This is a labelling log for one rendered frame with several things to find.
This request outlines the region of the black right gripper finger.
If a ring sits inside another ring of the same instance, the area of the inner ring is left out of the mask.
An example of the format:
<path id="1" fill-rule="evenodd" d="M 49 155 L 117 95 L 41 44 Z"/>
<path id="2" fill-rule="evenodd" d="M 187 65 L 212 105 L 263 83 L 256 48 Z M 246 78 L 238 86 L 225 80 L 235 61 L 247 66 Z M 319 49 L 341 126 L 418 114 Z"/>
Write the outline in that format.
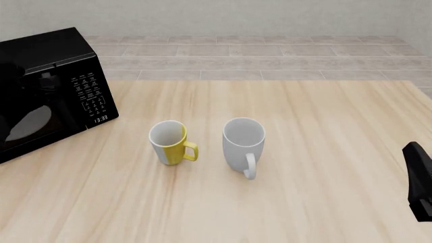
<path id="1" fill-rule="evenodd" d="M 432 158 L 416 141 L 409 142 L 402 153 L 408 172 L 408 200 L 432 198 Z"/>

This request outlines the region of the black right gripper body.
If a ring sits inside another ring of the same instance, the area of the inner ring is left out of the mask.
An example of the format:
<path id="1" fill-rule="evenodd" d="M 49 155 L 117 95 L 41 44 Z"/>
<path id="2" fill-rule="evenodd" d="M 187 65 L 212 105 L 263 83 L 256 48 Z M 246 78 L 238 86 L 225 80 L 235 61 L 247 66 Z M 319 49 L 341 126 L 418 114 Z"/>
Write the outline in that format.
<path id="1" fill-rule="evenodd" d="M 432 198 L 422 198 L 409 203 L 418 222 L 432 222 Z"/>

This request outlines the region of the black microwave oven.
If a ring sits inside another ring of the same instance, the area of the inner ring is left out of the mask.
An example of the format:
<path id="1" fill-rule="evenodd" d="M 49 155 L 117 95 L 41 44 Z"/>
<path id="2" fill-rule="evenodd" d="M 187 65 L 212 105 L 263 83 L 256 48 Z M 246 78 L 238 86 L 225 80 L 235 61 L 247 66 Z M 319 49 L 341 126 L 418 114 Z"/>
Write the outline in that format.
<path id="1" fill-rule="evenodd" d="M 52 111 L 47 125 L 5 141 L 44 105 Z M 118 116 L 99 58 L 76 28 L 0 42 L 0 164 Z"/>

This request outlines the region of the grey microwave turntable plate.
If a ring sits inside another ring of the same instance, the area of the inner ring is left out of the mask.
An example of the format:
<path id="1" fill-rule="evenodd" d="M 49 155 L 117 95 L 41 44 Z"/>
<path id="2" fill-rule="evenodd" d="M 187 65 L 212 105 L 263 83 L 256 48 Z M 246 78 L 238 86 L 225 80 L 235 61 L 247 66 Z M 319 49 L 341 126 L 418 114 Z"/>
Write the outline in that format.
<path id="1" fill-rule="evenodd" d="M 12 129 L 5 141 L 13 141 L 32 135 L 42 129 L 51 119 L 51 109 L 44 105 L 28 113 Z"/>

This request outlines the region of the yellow and white mug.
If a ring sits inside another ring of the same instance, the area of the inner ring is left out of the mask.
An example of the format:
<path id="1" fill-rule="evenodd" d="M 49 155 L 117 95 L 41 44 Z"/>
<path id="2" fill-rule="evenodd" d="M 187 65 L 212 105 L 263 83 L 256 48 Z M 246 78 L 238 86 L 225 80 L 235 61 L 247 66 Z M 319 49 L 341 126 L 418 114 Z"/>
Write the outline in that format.
<path id="1" fill-rule="evenodd" d="M 158 159 L 165 165 L 177 165 L 183 159 L 198 159 L 198 146 L 187 141 L 187 129 L 180 121 L 167 120 L 157 123 L 149 131 L 148 139 Z"/>

